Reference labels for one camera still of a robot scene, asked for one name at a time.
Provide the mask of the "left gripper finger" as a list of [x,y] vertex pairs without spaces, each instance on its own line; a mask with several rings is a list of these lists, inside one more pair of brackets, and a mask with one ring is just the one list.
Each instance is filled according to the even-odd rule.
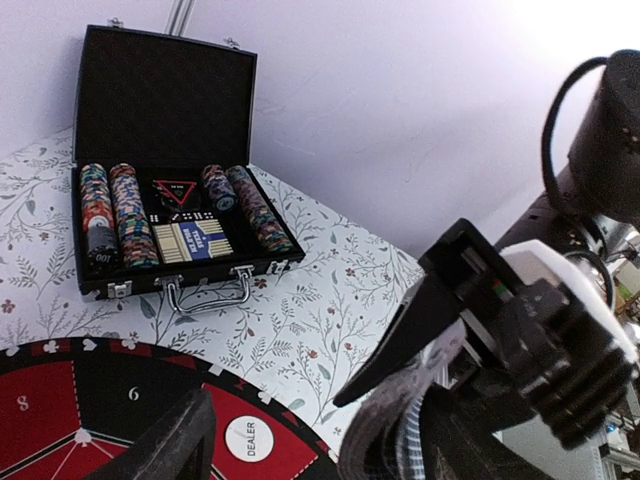
[[217,418],[212,395],[196,388],[151,406],[98,398],[81,407],[83,426],[130,440],[124,453],[89,473],[88,479],[208,479]]

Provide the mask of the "white dealer button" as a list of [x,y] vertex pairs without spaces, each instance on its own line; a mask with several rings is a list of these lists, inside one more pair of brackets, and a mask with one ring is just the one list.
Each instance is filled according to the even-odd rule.
[[275,438],[265,421],[255,416],[244,415],[228,424],[225,443],[238,460],[257,463],[271,455]]

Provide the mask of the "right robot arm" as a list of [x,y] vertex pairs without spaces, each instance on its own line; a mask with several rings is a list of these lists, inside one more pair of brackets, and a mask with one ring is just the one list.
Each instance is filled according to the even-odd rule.
[[639,225],[639,54],[576,67],[541,135],[543,193],[496,242],[468,220],[420,258],[381,341],[334,403],[358,403],[343,479],[541,479],[497,433],[539,418],[596,435],[638,377],[607,270]]

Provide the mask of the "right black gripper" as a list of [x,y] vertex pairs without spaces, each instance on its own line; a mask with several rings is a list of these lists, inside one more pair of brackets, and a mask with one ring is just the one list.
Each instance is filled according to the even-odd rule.
[[436,475],[541,479],[541,468],[496,438],[537,417],[566,451],[603,428],[635,363],[564,285],[525,285],[467,220],[423,255],[430,279],[404,294],[380,342],[335,395],[349,405],[399,371],[458,318],[482,344],[481,364],[457,386],[431,389],[420,424]]

